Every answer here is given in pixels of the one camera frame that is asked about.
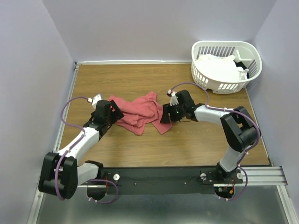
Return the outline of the red t shirt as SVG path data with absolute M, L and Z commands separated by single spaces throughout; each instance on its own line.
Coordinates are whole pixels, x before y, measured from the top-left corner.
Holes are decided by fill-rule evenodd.
M 152 123 L 160 134 L 164 134 L 172 128 L 171 123 L 162 124 L 160 122 L 163 107 L 157 102 L 157 94 L 152 91 L 131 102 L 116 96 L 110 96 L 109 100 L 113 100 L 124 115 L 116 122 L 116 125 L 135 135 L 141 136 L 148 123 Z

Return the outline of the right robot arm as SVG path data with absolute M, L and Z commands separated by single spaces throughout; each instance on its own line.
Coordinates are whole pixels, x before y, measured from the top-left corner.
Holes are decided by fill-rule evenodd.
M 168 90 L 170 103 L 163 105 L 160 123 L 169 124 L 182 118 L 222 126 L 228 149 L 217 163 L 214 176 L 221 183 L 231 179 L 247 150 L 259 141 L 260 130 L 246 108 L 221 109 L 206 104 L 195 104 L 189 91 Z

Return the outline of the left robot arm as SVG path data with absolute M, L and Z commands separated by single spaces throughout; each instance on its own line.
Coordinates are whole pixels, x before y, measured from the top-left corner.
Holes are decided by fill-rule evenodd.
M 62 201 L 70 199 L 77 187 L 88 181 L 93 184 L 115 185 L 105 176 L 102 163 L 86 161 L 83 165 L 78 165 L 85 153 L 124 116 L 114 100 L 90 98 L 89 101 L 94 106 L 94 112 L 80 127 L 78 136 L 63 149 L 47 153 L 43 159 L 38 189 L 40 192 L 57 196 Z

